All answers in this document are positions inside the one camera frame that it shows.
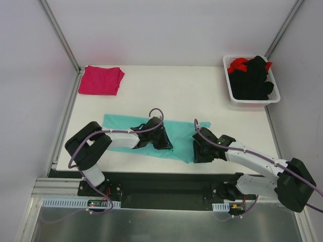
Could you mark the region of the teal t shirt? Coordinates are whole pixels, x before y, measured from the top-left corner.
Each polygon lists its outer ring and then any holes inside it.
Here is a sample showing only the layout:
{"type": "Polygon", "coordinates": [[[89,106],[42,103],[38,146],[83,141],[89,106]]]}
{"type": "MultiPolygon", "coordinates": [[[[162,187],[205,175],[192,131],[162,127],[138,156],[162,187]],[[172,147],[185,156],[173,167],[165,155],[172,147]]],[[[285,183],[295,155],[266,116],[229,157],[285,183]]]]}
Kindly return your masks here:
{"type": "MultiPolygon", "coordinates": [[[[147,121],[148,118],[146,117],[105,114],[102,126],[107,129],[112,128],[116,130],[124,130],[137,127],[147,121]]],[[[186,163],[192,163],[194,161],[192,138],[195,134],[194,124],[190,122],[166,120],[164,121],[164,125],[167,136],[173,145],[172,150],[156,150],[152,144],[148,144],[146,147],[140,149],[120,147],[112,148],[111,151],[140,154],[162,159],[174,159],[186,163]]]]}

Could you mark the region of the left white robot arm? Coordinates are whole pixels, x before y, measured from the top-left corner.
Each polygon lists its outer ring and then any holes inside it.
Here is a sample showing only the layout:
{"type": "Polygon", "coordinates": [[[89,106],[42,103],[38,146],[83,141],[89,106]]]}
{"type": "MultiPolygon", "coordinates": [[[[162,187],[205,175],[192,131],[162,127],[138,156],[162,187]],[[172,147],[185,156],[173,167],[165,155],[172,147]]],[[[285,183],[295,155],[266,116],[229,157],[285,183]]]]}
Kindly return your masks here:
{"type": "Polygon", "coordinates": [[[98,161],[109,148],[140,149],[152,144],[156,150],[171,150],[164,123],[152,117],[147,123],[127,130],[104,130],[97,122],[90,122],[65,143],[65,149],[90,182],[89,190],[95,196],[106,192],[106,178],[98,161]]]}

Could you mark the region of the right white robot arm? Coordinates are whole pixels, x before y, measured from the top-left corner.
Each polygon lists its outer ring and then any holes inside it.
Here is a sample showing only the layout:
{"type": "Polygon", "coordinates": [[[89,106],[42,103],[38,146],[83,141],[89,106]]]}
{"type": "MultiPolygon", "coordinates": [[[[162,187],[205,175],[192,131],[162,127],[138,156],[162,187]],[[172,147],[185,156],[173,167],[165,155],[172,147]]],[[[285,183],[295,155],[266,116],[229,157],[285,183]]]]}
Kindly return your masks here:
{"type": "Polygon", "coordinates": [[[216,137],[208,128],[196,130],[193,138],[194,163],[208,163],[215,159],[235,163],[258,173],[252,176],[237,172],[216,188],[218,195],[230,201],[242,195],[256,195],[277,199],[293,212],[301,212],[314,192],[316,183],[304,163],[274,159],[257,153],[236,139],[216,137]]]}

